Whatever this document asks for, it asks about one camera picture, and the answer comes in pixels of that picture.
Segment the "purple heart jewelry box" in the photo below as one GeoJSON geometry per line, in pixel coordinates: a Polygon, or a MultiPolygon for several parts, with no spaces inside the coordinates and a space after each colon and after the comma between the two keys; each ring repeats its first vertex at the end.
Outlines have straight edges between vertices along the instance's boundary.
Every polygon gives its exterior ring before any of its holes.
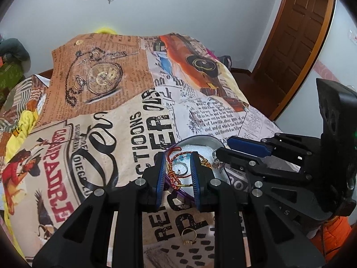
{"type": "Polygon", "coordinates": [[[194,202],[194,191],[191,178],[191,154],[197,152],[202,165],[213,171],[214,177],[228,183],[229,177],[223,163],[218,162],[215,151],[224,147],[222,142],[213,136],[198,135],[188,137],[176,143],[166,152],[166,184],[168,190],[179,201],[194,202]]]}

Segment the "orange sleeve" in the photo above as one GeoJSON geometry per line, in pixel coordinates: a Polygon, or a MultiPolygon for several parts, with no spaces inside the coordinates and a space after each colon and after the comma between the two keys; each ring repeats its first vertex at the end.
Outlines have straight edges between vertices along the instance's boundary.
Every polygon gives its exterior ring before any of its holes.
{"type": "Polygon", "coordinates": [[[335,217],[323,224],[310,242],[322,253],[326,263],[340,249],[352,231],[347,217],[335,217]]]}

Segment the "white wardrobe with hearts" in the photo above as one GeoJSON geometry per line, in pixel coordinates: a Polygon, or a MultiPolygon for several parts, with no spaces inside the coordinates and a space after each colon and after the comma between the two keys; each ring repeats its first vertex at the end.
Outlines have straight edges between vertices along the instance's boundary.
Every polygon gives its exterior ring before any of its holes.
{"type": "Polygon", "coordinates": [[[320,54],[298,93],[276,120],[285,133],[319,137],[322,133],[316,79],[337,81],[356,90],[356,23],[340,0],[320,54]]]}

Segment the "dark bag on floor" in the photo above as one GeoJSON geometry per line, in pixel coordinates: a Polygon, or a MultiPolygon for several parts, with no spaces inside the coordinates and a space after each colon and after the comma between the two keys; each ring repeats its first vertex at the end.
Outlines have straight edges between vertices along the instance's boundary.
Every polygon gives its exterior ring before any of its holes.
{"type": "Polygon", "coordinates": [[[218,57],[218,60],[228,69],[230,70],[232,67],[232,59],[230,56],[220,56],[218,57]]]}

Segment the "brown wooden door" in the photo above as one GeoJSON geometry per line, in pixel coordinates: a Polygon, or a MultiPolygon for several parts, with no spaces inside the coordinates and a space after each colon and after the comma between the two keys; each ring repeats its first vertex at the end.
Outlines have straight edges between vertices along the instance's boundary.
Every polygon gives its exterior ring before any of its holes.
{"type": "Polygon", "coordinates": [[[266,98],[257,106],[275,120],[302,86],[329,31],[336,0],[281,0],[253,69],[266,98]]]}

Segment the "yellow cloth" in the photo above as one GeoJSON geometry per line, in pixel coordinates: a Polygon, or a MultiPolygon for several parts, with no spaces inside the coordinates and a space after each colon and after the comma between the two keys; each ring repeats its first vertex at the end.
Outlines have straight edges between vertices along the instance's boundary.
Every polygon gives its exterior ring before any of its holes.
{"type": "Polygon", "coordinates": [[[20,147],[24,143],[24,140],[28,137],[31,130],[35,126],[38,118],[39,114],[37,110],[24,110],[21,113],[16,128],[12,130],[11,136],[5,145],[4,163],[8,163],[19,151],[20,147]]]}

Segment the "newspaper print bed cover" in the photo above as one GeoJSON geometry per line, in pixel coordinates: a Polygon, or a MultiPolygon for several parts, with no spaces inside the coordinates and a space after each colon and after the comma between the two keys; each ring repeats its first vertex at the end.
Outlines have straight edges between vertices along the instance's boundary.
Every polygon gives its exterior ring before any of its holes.
{"type": "Polygon", "coordinates": [[[29,77],[1,109],[1,207],[28,263],[95,188],[141,177],[156,153],[192,136],[225,146],[230,136],[258,141],[278,132],[230,71],[189,36],[92,33],[52,56],[50,84],[29,77]],[[4,163],[24,110],[39,118],[4,163]]]}

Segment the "green covered side table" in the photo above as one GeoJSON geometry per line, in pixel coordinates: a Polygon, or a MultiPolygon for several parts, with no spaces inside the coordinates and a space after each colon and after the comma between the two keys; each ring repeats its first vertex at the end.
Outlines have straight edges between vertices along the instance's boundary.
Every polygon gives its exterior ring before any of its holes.
{"type": "Polygon", "coordinates": [[[0,72],[1,96],[12,90],[19,82],[24,80],[22,65],[17,62],[5,62],[0,72]]]}

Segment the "yellow pillow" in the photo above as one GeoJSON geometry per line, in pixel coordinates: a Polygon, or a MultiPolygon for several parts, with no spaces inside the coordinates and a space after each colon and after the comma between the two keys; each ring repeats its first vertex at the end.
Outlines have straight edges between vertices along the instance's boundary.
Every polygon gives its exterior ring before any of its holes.
{"type": "Polygon", "coordinates": [[[98,34],[117,35],[117,32],[109,27],[101,27],[101,28],[96,29],[94,32],[98,33],[98,34]]]}

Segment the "dark green jacket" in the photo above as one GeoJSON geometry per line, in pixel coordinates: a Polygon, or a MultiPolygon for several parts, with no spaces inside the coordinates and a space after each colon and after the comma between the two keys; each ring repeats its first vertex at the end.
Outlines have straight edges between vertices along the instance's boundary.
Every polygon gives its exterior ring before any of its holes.
{"type": "Polygon", "coordinates": [[[0,44],[3,63],[16,62],[28,64],[30,55],[25,47],[16,38],[3,39],[0,44]]]}

